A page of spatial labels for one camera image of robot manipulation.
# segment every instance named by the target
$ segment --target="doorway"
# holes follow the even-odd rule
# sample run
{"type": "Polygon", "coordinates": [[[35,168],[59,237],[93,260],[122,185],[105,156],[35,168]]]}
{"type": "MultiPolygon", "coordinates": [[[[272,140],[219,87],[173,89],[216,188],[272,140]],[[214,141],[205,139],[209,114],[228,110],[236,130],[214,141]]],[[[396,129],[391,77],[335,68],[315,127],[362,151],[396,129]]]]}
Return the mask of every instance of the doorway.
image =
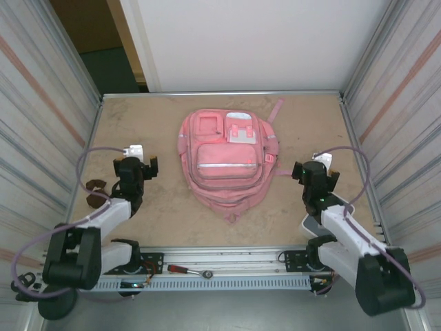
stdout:
{"type": "Polygon", "coordinates": [[[148,92],[119,0],[50,0],[100,94],[148,92]]]}

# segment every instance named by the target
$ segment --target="pink backpack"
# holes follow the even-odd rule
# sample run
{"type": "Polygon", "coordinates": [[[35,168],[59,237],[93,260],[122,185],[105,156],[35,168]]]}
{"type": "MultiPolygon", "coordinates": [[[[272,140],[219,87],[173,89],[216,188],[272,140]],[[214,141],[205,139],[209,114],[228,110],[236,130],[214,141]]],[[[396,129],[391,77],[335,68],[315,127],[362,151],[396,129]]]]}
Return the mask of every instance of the pink backpack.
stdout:
{"type": "Polygon", "coordinates": [[[267,194],[278,154],[270,123],[282,104],[280,99],[268,121],[252,112],[200,109],[181,126],[178,152],[190,188],[231,224],[267,194]]]}

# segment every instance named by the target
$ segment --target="small black object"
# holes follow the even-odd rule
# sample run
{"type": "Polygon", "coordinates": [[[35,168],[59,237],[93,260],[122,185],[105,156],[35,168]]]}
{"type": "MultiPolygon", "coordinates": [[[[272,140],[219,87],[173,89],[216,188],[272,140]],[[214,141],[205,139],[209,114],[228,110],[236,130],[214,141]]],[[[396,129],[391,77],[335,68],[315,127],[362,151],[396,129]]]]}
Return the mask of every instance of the small black object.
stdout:
{"type": "MultiPolygon", "coordinates": [[[[33,288],[30,289],[32,292],[38,293],[38,289],[41,287],[40,283],[35,283],[36,277],[35,274],[32,272],[27,272],[26,274],[21,274],[19,276],[20,282],[25,286],[26,288],[29,288],[31,285],[33,285],[33,288]]],[[[37,298],[31,297],[25,293],[23,293],[15,284],[14,281],[11,282],[11,290],[15,292],[17,295],[15,296],[15,300],[21,301],[21,302],[35,302],[38,301],[37,298]]]]}
{"type": "MultiPolygon", "coordinates": [[[[323,290],[324,288],[329,286],[329,284],[331,284],[333,281],[332,275],[330,275],[330,274],[320,275],[320,276],[310,276],[309,280],[311,282],[310,292],[313,292],[313,293],[318,292],[320,290],[323,290]]],[[[328,293],[331,289],[332,289],[332,286],[317,295],[324,295],[324,294],[328,293]]]]}
{"type": "MultiPolygon", "coordinates": [[[[120,288],[144,288],[144,285],[138,283],[130,283],[128,281],[122,281],[119,285],[120,288]]],[[[141,292],[118,292],[123,298],[131,297],[132,295],[138,295],[141,292]]]]}
{"type": "Polygon", "coordinates": [[[334,188],[336,188],[337,181],[340,178],[340,173],[336,171],[331,171],[331,175],[328,176],[328,189],[330,192],[334,191],[334,188]]]}
{"type": "MultiPolygon", "coordinates": [[[[27,272],[27,273],[21,274],[19,276],[20,282],[27,288],[29,286],[31,286],[35,282],[36,279],[37,278],[35,277],[35,275],[32,272],[27,272]]],[[[20,289],[15,285],[14,281],[11,282],[11,290],[16,293],[20,292],[20,289]]]]}
{"type": "Polygon", "coordinates": [[[91,290],[100,275],[100,229],[72,228],[52,235],[43,269],[45,283],[91,290]],[[68,252],[77,245],[78,253],[68,252]]]}
{"type": "Polygon", "coordinates": [[[202,277],[204,277],[205,279],[211,279],[213,278],[213,272],[206,270],[202,273],[202,277]]]}
{"type": "Polygon", "coordinates": [[[139,242],[129,239],[113,239],[112,243],[126,243],[132,246],[132,256],[129,263],[122,265],[120,268],[128,272],[136,272],[141,266],[141,249],[139,248],[139,242]]]}
{"type": "Polygon", "coordinates": [[[150,180],[154,177],[158,176],[159,167],[158,167],[158,158],[157,157],[151,157],[150,158],[150,167],[148,165],[145,165],[143,174],[144,174],[144,180],[150,180]]]}
{"type": "MultiPolygon", "coordinates": [[[[62,289],[62,286],[49,285],[43,293],[51,293],[62,289]]],[[[55,321],[66,317],[74,309],[78,294],[76,290],[69,289],[66,293],[55,298],[40,300],[39,313],[44,319],[55,321]]]]}
{"type": "MultiPolygon", "coordinates": [[[[100,193],[100,194],[104,194],[105,196],[109,196],[105,190],[103,190],[102,188],[99,188],[98,190],[94,190],[93,192],[96,193],[100,193]]],[[[100,208],[106,201],[107,199],[105,199],[104,197],[101,196],[97,196],[94,194],[89,194],[86,198],[85,198],[86,202],[88,203],[88,205],[94,209],[98,209],[100,208]]]]}
{"type": "Polygon", "coordinates": [[[292,170],[292,179],[299,180],[299,184],[303,184],[303,164],[300,162],[295,162],[294,169],[292,170]]]}
{"type": "MultiPolygon", "coordinates": [[[[404,250],[392,248],[386,252],[410,272],[404,250]]],[[[412,282],[382,255],[367,254],[358,260],[356,296],[361,308],[369,316],[415,303],[412,282]]]]}
{"type": "Polygon", "coordinates": [[[326,272],[331,269],[325,265],[313,266],[306,250],[287,250],[285,256],[285,269],[287,272],[326,272]]]}

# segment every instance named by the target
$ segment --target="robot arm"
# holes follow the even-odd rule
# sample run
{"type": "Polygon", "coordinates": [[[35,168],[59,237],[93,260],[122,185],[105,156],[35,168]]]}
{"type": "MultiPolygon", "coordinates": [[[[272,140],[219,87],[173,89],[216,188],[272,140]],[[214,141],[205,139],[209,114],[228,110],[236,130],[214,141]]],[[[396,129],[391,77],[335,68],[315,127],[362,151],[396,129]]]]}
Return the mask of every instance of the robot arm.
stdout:
{"type": "Polygon", "coordinates": [[[360,306],[369,316],[412,305],[416,299],[412,282],[373,244],[410,271],[406,254],[371,236],[349,213],[346,217],[369,243],[347,223],[343,215],[345,202],[332,194],[340,174],[327,174],[331,155],[328,156],[304,164],[296,162],[292,173],[292,178],[304,185],[302,199],[308,214],[333,234],[308,242],[312,266],[319,269],[326,265],[335,270],[354,288],[360,306]]]}
{"type": "Polygon", "coordinates": [[[48,285],[91,290],[103,273],[116,266],[139,267],[141,252],[136,241],[115,239],[101,247],[102,240],[117,225],[138,211],[144,180],[158,174],[157,158],[145,165],[142,147],[130,146],[132,148],[140,150],[141,155],[114,160],[120,180],[112,187],[111,200],[88,215],[88,222],[52,235],[43,269],[43,280],[48,285]]]}

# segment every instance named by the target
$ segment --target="reflective strip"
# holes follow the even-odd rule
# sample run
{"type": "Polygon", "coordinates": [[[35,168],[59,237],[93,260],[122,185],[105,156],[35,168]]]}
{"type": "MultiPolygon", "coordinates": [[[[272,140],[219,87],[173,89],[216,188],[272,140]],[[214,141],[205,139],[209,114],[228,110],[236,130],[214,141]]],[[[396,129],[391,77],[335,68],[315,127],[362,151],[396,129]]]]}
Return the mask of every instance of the reflective strip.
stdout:
{"type": "Polygon", "coordinates": [[[224,167],[237,167],[237,168],[252,168],[257,166],[256,163],[202,163],[198,164],[200,168],[224,168],[224,167]]]}
{"type": "Polygon", "coordinates": [[[227,117],[229,119],[252,119],[250,114],[244,112],[229,112],[227,117]]]}

